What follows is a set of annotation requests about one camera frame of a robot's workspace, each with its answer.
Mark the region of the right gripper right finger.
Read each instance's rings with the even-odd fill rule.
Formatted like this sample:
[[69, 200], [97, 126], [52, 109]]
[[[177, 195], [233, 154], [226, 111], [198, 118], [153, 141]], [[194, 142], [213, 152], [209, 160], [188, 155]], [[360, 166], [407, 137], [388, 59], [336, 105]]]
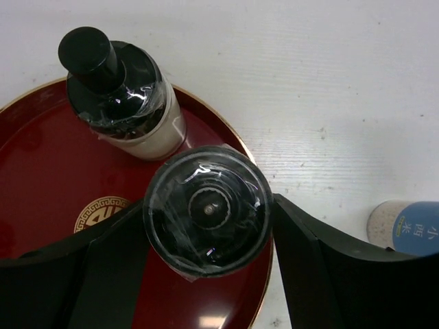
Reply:
[[293, 328], [437, 328], [438, 256], [356, 239], [280, 194], [274, 242]]

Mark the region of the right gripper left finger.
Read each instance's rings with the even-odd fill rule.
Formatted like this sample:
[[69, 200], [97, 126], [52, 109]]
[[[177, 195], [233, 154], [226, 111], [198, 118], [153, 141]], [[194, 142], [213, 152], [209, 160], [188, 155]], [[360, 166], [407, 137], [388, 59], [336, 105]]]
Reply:
[[1, 260], [2, 328], [131, 328], [150, 244], [141, 201]]

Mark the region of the blue label silver cap bottle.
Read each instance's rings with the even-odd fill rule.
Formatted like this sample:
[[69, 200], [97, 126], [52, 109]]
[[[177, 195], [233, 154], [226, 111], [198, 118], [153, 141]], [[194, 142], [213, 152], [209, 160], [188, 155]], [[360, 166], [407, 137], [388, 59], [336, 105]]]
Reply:
[[390, 200], [379, 204], [366, 226], [370, 243], [414, 256], [438, 253], [438, 202]]

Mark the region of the clear cap pepper grinder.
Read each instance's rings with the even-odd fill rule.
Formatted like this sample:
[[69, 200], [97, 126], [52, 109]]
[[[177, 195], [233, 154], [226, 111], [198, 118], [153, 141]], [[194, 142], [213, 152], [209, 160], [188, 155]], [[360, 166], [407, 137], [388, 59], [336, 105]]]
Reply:
[[193, 282], [239, 271], [267, 244], [274, 196], [247, 156], [227, 144], [172, 156], [154, 174], [143, 222], [154, 251]]

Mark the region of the black knob salt grinder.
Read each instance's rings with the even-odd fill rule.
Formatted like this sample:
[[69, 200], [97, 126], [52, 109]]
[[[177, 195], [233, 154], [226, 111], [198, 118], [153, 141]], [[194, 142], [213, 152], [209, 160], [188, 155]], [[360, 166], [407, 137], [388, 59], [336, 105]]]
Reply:
[[142, 160], [183, 144], [187, 126], [174, 88], [146, 51], [78, 27], [60, 41], [58, 58], [75, 115], [100, 139]]

